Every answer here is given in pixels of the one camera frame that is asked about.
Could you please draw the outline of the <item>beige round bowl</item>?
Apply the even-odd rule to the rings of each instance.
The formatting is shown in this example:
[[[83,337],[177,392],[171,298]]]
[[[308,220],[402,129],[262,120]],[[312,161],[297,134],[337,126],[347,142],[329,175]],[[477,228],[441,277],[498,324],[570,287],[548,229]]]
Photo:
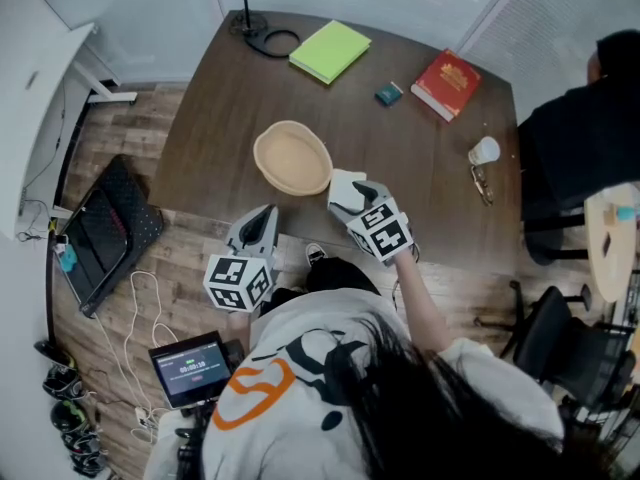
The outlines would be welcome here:
[[[269,126],[253,144],[254,161],[277,190],[303,197],[329,185],[333,162],[325,144],[307,126],[292,120]]]

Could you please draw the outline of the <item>eyeglasses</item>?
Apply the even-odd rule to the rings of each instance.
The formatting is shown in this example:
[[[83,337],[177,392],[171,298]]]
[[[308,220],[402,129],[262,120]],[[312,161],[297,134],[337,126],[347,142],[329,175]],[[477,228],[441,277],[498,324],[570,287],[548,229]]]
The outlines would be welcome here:
[[[487,207],[492,206],[494,202],[493,191],[489,186],[484,170],[480,166],[472,165],[470,167],[470,172],[473,183],[483,201],[483,204]]]

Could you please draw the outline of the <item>dark brown wooden table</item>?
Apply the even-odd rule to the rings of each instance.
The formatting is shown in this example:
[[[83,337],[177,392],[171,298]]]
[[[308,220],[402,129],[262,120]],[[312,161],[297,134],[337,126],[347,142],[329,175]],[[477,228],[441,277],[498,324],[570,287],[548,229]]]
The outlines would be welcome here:
[[[519,250],[521,188],[518,133],[510,85],[490,74],[460,115],[442,120],[409,92],[438,56],[436,48],[364,28],[369,49],[331,85],[247,46],[223,24],[211,40],[172,123],[149,200],[231,223],[273,203],[283,233],[350,245],[326,197],[292,197],[271,186],[253,158],[272,124],[297,121],[325,144],[340,169],[385,184],[410,220],[423,260],[513,275]],[[389,82],[404,93],[384,107]],[[480,165],[493,191],[487,207],[473,183],[468,152],[483,137],[500,158]]]

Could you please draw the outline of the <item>white paper cup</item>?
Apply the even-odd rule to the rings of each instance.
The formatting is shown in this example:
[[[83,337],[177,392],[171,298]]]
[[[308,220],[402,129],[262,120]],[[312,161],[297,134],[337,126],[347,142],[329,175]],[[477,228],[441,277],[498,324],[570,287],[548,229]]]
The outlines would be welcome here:
[[[500,155],[501,149],[497,140],[485,136],[469,150],[468,159],[473,166],[480,166],[497,161]]]

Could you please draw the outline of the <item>black tablet screen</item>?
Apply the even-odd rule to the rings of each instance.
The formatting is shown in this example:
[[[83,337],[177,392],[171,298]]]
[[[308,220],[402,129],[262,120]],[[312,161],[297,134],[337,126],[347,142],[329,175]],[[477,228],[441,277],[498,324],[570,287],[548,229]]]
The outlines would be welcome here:
[[[229,356],[217,331],[148,351],[172,409],[215,399],[232,377]]]

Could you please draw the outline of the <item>white square block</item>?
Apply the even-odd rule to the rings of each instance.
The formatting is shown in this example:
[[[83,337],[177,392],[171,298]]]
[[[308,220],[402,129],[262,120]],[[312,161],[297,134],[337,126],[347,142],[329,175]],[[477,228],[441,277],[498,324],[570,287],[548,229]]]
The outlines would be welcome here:
[[[353,186],[354,181],[365,181],[365,172],[354,172],[334,168],[329,184],[327,207],[331,203],[338,204],[350,211],[361,212],[364,209],[365,198]]]

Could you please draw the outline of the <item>row of black skates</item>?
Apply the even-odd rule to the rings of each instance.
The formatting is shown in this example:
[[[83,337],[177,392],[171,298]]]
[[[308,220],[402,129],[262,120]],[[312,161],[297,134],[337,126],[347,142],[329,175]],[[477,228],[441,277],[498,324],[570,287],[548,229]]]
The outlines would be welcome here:
[[[34,349],[51,362],[42,383],[43,390],[55,400],[50,421],[69,453],[73,470],[95,480],[106,468],[106,455],[98,432],[80,404],[89,392],[84,389],[76,361],[48,340],[37,341]]]

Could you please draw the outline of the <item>white desk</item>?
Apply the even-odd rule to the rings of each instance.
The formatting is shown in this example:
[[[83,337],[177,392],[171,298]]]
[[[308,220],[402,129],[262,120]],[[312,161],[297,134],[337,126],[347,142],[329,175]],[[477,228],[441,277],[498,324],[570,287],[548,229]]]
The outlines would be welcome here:
[[[72,68],[89,84],[91,104],[130,103],[135,92],[113,93],[75,59],[81,46],[97,26],[88,23],[62,33],[35,57],[27,80],[9,93],[12,101],[0,108],[0,232],[12,239],[16,234],[27,167],[51,102],[67,71]]]

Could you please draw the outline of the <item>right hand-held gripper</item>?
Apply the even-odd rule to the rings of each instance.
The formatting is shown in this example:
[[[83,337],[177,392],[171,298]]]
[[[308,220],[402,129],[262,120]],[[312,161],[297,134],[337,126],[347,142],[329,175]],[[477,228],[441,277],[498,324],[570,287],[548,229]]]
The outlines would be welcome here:
[[[371,208],[361,215],[360,210],[345,208],[330,202],[329,212],[343,225],[365,253],[386,263],[414,245],[408,217],[401,212],[388,188],[379,182],[359,180],[353,187],[364,197],[364,207]]]

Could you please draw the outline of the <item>person's black trousers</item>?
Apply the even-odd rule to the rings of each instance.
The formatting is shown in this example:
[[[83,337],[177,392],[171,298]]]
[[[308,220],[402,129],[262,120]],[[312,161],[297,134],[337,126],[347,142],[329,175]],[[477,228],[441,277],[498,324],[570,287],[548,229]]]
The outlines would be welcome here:
[[[265,316],[277,307],[308,293],[352,288],[379,295],[371,280],[354,264],[338,257],[328,257],[310,267],[304,287],[301,290],[278,288],[271,300],[265,303],[259,316]]]

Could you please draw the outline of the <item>person's right forearm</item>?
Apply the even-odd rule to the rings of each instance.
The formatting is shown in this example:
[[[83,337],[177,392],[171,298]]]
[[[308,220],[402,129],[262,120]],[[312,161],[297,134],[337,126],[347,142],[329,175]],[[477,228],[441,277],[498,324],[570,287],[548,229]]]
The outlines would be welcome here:
[[[409,249],[394,256],[405,304],[409,334],[421,351],[439,353],[453,342],[444,316],[436,307]]]

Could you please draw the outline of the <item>round light wooden table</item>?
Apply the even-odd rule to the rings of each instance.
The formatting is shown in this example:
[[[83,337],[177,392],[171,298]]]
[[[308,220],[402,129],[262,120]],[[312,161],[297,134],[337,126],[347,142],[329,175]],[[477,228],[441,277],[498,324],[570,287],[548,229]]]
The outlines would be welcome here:
[[[603,210],[608,204],[633,206],[638,193],[632,184],[621,184],[589,197],[584,202],[588,261],[595,286],[602,298],[615,303],[625,293],[636,257],[637,218],[618,221],[609,227],[603,222]],[[606,234],[611,235],[611,246],[606,257],[602,245]]]

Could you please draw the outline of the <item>person's left forearm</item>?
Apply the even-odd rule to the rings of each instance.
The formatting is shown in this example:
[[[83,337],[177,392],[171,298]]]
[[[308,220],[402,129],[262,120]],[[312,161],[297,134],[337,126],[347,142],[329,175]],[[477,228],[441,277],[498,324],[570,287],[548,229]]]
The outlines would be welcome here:
[[[230,339],[249,340],[251,333],[251,315],[243,312],[232,312],[227,315],[227,334]]]

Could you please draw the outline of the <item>green book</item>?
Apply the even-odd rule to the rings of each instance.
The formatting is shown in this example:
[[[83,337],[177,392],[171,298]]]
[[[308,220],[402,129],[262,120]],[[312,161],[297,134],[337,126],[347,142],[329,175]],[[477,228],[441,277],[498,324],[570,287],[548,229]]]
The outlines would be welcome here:
[[[349,26],[332,20],[289,55],[289,63],[331,85],[370,47],[371,40]]]

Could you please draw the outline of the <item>person's white printed sweatshirt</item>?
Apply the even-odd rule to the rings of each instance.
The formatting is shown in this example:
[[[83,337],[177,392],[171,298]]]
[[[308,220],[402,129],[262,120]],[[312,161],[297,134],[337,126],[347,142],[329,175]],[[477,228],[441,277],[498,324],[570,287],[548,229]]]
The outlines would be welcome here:
[[[497,480],[560,470],[563,424],[529,376],[466,338],[427,342],[392,304],[297,294],[254,323],[196,455],[203,480]]]

